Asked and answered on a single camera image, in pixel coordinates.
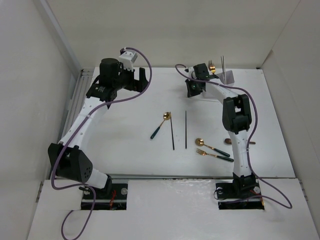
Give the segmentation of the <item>rose gold fork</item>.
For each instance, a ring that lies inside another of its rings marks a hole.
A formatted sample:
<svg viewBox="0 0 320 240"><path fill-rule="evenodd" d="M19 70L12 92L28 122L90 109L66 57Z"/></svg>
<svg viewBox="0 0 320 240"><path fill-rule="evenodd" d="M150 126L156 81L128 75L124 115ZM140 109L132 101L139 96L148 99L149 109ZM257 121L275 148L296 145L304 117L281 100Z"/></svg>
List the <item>rose gold fork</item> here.
<svg viewBox="0 0 320 240"><path fill-rule="evenodd" d="M208 61L208 68L210 71L214 71L216 69L212 60Z"/></svg>

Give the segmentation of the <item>thin silver chopstick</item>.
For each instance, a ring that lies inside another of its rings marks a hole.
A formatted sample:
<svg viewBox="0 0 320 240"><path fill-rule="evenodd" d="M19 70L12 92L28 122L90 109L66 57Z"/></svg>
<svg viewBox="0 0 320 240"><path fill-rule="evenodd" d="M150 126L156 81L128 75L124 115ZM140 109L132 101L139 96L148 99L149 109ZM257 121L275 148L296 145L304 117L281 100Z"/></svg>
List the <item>thin silver chopstick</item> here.
<svg viewBox="0 0 320 240"><path fill-rule="evenodd" d="M222 66L222 75L223 75L223 84L226 85L227 77L226 77L226 65L225 65L225 56L221 57L221 66Z"/></svg>

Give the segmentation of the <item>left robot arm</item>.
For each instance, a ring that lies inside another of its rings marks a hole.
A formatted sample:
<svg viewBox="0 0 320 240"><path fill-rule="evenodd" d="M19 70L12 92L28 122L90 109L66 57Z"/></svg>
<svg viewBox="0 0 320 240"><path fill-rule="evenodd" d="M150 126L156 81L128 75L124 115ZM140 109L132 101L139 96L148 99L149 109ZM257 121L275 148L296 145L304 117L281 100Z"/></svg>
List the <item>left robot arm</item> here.
<svg viewBox="0 0 320 240"><path fill-rule="evenodd" d="M48 156L52 167L51 181L62 177L93 187L100 198L112 192L112 178L95 169L86 155L90 135L111 104L117 103L121 89L143 93L149 84L144 68L135 79L136 54L126 51L115 58L104 58L99 65L99 75L86 93L83 106L70 129L58 143L51 143Z"/></svg>

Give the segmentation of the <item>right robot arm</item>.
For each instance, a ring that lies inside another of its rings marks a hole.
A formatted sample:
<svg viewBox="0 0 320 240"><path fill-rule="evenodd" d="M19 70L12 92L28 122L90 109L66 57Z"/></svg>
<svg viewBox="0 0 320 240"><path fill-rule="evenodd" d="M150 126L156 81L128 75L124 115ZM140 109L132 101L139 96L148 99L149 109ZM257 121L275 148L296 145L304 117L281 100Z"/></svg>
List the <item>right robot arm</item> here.
<svg viewBox="0 0 320 240"><path fill-rule="evenodd" d="M205 91L222 104L222 124L231 139L234 166L232 182L216 184L217 199L245 199L257 186L248 161L248 131L252 123L250 98L234 92L233 86L210 82L216 76L209 73L204 63L188 67L184 72L188 75L185 82L189 98Z"/></svg>

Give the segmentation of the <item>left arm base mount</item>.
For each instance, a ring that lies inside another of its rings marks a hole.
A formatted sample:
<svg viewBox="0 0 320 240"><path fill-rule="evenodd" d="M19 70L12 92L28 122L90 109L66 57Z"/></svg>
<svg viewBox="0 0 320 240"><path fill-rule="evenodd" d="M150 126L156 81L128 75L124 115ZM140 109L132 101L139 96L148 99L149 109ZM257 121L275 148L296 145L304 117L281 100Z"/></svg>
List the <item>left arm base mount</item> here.
<svg viewBox="0 0 320 240"><path fill-rule="evenodd" d="M96 189L96 199L93 210L104 211L124 211L127 209L127 196L128 196L128 180L115 179L112 181L110 192ZM79 190L82 191L82 199L80 203L81 210L90 210L94 200L94 195L91 189L87 186L80 186Z"/></svg>

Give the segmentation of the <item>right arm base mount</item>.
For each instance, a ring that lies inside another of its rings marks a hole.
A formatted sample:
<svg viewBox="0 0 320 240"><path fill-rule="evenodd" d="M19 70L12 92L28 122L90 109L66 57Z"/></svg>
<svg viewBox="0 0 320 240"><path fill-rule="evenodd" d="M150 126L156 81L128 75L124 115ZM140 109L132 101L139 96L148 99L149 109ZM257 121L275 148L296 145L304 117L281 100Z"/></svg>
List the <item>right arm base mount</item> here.
<svg viewBox="0 0 320 240"><path fill-rule="evenodd" d="M258 182L247 189L237 192L231 182L215 184L214 198L218 201L219 210L264 210L264 202L260 197Z"/></svg>

